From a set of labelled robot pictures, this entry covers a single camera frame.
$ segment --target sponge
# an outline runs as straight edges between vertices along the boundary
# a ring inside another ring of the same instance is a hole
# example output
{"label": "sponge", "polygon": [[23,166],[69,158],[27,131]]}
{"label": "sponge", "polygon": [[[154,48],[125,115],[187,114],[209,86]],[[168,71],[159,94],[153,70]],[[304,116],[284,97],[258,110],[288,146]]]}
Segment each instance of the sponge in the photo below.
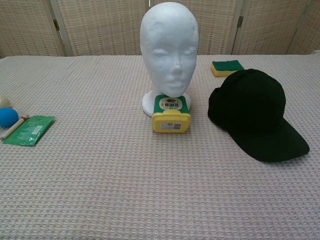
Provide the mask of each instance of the sponge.
{"label": "sponge", "polygon": [[238,60],[213,61],[210,68],[215,77],[228,77],[238,70],[244,70]]}

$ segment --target black baseball cap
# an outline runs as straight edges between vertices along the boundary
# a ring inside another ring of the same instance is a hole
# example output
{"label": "black baseball cap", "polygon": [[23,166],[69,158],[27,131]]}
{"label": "black baseball cap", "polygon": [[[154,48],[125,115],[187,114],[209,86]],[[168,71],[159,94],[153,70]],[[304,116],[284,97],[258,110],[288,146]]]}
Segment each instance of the black baseball cap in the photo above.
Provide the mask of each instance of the black baseball cap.
{"label": "black baseball cap", "polygon": [[285,105],[285,92],[277,80],[259,70],[239,70],[212,92],[208,117],[251,157],[280,162],[310,150],[284,119]]}

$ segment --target white ball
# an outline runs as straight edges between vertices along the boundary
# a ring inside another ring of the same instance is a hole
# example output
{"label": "white ball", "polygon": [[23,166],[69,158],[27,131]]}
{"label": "white ball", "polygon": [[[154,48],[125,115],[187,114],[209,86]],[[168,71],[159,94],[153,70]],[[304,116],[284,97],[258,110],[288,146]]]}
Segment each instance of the white ball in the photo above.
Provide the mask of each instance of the white ball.
{"label": "white ball", "polygon": [[0,94],[0,108],[10,108],[10,107],[11,107],[11,103],[9,99],[5,95]]}

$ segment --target mannequin face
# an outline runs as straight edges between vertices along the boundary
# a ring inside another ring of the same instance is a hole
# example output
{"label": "mannequin face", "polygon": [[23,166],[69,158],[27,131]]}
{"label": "mannequin face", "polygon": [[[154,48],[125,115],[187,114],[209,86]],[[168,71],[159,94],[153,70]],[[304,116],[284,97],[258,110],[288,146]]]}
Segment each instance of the mannequin face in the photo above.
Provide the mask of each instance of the mannequin face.
{"label": "mannequin face", "polygon": [[198,25],[183,5],[165,2],[143,17],[140,46],[154,87],[176,98],[188,88],[196,67]]}

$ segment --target green packet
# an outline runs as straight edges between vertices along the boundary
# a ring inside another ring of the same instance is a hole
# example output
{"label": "green packet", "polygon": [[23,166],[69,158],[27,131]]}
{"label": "green packet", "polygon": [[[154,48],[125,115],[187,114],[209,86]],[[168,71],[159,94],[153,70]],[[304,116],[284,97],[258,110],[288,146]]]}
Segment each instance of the green packet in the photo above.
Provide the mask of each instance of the green packet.
{"label": "green packet", "polygon": [[34,146],[54,118],[54,116],[31,116],[3,140],[3,143]]}

